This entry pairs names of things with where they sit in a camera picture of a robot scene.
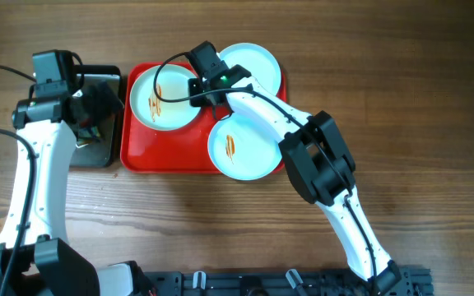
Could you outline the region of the green yellow sponge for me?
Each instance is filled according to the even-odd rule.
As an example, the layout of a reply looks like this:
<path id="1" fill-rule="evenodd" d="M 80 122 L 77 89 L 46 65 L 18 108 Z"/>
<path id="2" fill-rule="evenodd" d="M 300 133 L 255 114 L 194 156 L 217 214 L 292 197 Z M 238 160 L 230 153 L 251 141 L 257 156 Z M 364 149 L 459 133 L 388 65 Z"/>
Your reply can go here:
<path id="1" fill-rule="evenodd" d="M 81 148 L 93 143 L 100 143 L 102 136 L 98 127 L 81 128 L 78 131 L 76 147 Z"/>

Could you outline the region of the white plate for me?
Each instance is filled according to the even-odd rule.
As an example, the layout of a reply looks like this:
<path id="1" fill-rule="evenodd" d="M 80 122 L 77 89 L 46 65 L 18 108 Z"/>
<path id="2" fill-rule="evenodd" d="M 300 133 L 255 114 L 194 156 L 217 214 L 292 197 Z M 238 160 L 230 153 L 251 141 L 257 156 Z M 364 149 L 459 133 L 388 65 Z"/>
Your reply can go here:
<path id="1" fill-rule="evenodd" d="M 190 124 L 200 113 L 188 101 L 167 103 L 154 93 L 153 82 L 158 66 L 144 71 L 135 80 L 130 93 L 130 107 L 135 118 L 157 131 L 172 131 Z M 157 78 L 156 89 L 164 99 L 188 96 L 188 80 L 195 75 L 185 67 L 165 65 Z"/>
<path id="2" fill-rule="evenodd" d="M 240 181 L 265 177 L 281 162 L 277 142 L 251 119 L 237 113 L 215 124 L 207 149 L 221 173 Z"/>
<path id="3" fill-rule="evenodd" d="M 281 67 L 264 47 L 252 43 L 238 43 L 222 49 L 218 56 L 228 67 L 240 65 L 254 76 L 268 92 L 276 95 L 281 88 Z"/>

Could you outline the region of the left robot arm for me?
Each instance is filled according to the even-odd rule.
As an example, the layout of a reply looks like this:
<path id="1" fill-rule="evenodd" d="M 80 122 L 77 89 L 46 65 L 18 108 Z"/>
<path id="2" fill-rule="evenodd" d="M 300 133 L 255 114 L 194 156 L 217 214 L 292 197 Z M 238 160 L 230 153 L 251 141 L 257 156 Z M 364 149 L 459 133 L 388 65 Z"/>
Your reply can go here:
<path id="1" fill-rule="evenodd" d="M 67 243 L 67 176 L 77 134 L 123 109 L 106 81 L 81 89 L 38 86 L 16 106 L 16 178 L 0 233 L 0 295 L 138 295 L 143 273 L 127 261 L 97 270 Z"/>

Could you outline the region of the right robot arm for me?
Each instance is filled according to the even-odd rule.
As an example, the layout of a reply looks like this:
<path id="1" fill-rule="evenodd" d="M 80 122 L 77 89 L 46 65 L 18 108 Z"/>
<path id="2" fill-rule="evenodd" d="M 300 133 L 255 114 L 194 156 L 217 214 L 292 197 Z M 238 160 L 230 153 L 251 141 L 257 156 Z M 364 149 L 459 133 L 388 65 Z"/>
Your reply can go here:
<path id="1" fill-rule="evenodd" d="M 325 214 L 346 253 L 351 270 L 370 284 L 373 295 L 389 292 L 401 279 L 360 205 L 355 161 L 332 117 L 299 111 L 265 90 L 236 65 L 196 66 L 193 102 L 228 104 L 233 114 L 252 120 L 279 146 L 291 185 Z"/>

